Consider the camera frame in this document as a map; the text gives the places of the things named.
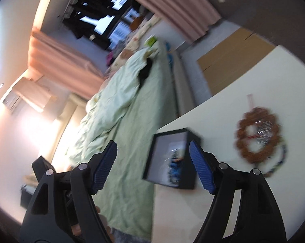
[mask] curtain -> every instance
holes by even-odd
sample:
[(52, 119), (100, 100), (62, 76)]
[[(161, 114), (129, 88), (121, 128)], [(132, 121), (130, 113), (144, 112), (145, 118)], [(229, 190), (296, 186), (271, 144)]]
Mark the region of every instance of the curtain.
[(170, 22), (193, 42), (204, 36), (208, 26), (221, 16), (207, 0), (137, 0), (144, 7)]
[(87, 56), (39, 30), (32, 31), (29, 67), (85, 99), (96, 94), (106, 79)]

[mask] white table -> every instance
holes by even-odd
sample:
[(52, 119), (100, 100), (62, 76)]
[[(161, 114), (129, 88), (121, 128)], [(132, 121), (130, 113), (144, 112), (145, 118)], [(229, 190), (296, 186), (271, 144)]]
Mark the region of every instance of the white table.
[[(255, 106), (270, 108), (283, 125), (287, 159), (267, 182), (289, 239), (305, 219), (305, 65), (299, 59), (284, 47), (276, 47), (223, 91), (158, 132), (188, 127), (202, 137), (202, 148), (213, 153), (218, 161), (249, 172), (253, 166), (238, 154), (234, 134), (237, 122), (249, 110), (247, 95), (250, 93)], [(263, 168), (270, 168), (279, 157), (270, 159)], [(193, 242), (212, 199), (199, 179), (194, 191), (156, 185), (152, 242)], [(239, 199), (237, 191), (225, 236), (233, 232)]]

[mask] hand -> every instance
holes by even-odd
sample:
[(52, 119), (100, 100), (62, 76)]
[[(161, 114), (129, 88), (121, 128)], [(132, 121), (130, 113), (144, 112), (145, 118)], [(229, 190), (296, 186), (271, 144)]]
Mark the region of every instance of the hand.
[(64, 172), (69, 172), (69, 171), (72, 171), (73, 167), (71, 165), (66, 165), (64, 167)]
[[(95, 207), (96, 207), (97, 213), (99, 214), (100, 211), (101, 211), (100, 208), (99, 208), (98, 206), (95, 206)], [(102, 223), (103, 223), (103, 225), (104, 225), (104, 228), (105, 228), (107, 234), (109, 235), (111, 241), (114, 243), (114, 236), (113, 236), (113, 234), (111, 234), (111, 228), (107, 225), (106, 217), (103, 216), (103, 215), (100, 215), (100, 218), (101, 218), (101, 220), (102, 220)], [(71, 231), (72, 231), (72, 233), (73, 233), (75, 236), (77, 236), (77, 237), (81, 235), (81, 229), (80, 229), (79, 224), (76, 224), (76, 225), (74, 225), (74, 226), (71, 226)]]

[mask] blanket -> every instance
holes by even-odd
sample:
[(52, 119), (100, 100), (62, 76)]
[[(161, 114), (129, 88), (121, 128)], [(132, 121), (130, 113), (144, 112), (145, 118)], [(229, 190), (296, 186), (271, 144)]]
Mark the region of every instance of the blanket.
[(93, 199), (111, 227), (151, 240), (154, 185), (142, 175), (153, 135), (175, 119), (167, 51), (160, 46), (149, 77), (106, 139), (105, 145), (109, 140), (117, 143), (118, 155), (103, 190)]
[(88, 163), (102, 150), (109, 131), (125, 115), (137, 93), (138, 74), (147, 64), (147, 57), (153, 59), (158, 49), (159, 45), (156, 45), (138, 51), (116, 72), (108, 85), (88, 101), (88, 113), (66, 152), (71, 166)]

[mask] metal pivot screw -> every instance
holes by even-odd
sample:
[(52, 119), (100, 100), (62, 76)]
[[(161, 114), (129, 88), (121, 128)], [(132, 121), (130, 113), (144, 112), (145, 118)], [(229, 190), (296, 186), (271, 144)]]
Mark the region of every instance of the metal pivot screw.
[(220, 163), (220, 164), (219, 164), (219, 167), (220, 167), (220, 169), (225, 170), (225, 169), (228, 168), (228, 165), (225, 164), (225, 163)]
[(258, 169), (253, 169), (253, 174), (254, 175), (260, 175), (260, 170), (258, 170)]
[(52, 169), (49, 169), (45, 172), (46, 175), (52, 175), (54, 171)]
[(87, 168), (87, 164), (83, 163), (78, 166), (79, 170), (85, 170)]

